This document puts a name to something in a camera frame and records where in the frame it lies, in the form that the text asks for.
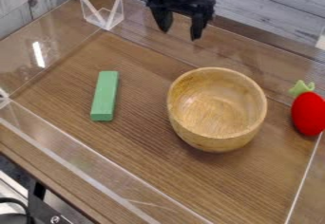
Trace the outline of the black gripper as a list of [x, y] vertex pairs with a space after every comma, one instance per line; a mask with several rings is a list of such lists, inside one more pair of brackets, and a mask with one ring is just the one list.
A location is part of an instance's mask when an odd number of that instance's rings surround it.
[[213, 19], [216, 0], [147, 0], [158, 27], [169, 32], [173, 24], [173, 12], [192, 16], [190, 39], [202, 37], [204, 29]]

